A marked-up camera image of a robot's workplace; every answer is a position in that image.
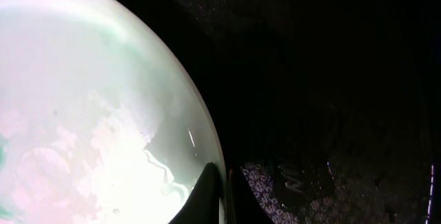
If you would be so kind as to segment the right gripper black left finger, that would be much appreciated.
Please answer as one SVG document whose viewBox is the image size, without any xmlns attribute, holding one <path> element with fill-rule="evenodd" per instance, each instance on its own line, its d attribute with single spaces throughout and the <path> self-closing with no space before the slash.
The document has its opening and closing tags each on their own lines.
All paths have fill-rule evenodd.
<svg viewBox="0 0 441 224">
<path fill-rule="evenodd" d="M 219 224 L 221 176 L 214 163 L 207 163 L 192 193 L 170 224 Z"/>
</svg>

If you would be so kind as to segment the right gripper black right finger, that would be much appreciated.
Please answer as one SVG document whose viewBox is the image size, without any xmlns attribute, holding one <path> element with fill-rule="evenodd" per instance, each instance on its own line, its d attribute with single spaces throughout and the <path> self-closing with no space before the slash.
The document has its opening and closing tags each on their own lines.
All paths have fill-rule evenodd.
<svg viewBox="0 0 441 224">
<path fill-rule="evenodd" d="M 234 224 L 273 224 L 259 205 L 239 167 L 229 171 L 229 218 Z"/>
</svg>

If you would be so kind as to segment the pale green plate top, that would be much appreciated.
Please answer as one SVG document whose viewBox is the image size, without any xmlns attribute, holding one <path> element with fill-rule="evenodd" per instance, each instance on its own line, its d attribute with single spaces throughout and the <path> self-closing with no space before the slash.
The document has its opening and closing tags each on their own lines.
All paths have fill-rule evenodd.
<svg viewBox="0 0 441 224">
<path fill-rule="evenodd" d="M 170 223 L 225 162 L 196 86 L 116 0 L 1 0 L 1 222 Z"/>
</svg>

